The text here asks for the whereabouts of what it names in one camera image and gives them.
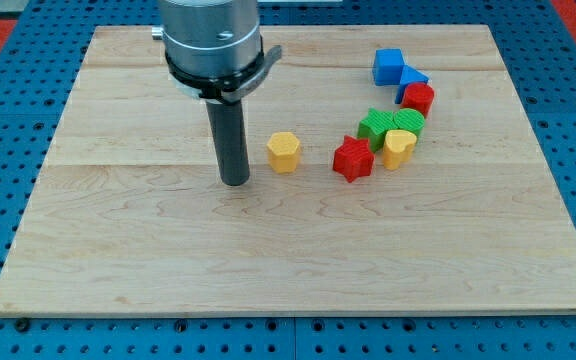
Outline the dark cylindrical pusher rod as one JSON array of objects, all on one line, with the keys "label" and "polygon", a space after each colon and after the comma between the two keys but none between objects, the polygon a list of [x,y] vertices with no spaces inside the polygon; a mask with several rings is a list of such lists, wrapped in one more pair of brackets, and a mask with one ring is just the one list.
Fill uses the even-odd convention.
[{"label": "dark cylindrical pusher rod", "polygon": [[233,104],[206,103],[219,174],[229,186],[240,186],[250,176],[240,101]]}]

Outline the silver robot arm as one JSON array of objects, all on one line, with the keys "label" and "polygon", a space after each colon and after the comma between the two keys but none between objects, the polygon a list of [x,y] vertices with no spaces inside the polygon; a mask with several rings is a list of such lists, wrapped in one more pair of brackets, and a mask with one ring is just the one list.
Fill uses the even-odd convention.
[{"label": "silver robot arm", "polygon": [[161,38],[175,86],[206,102],[223,183],[249,179],[241,96],[264,62],[256,0],[159,0]]}]

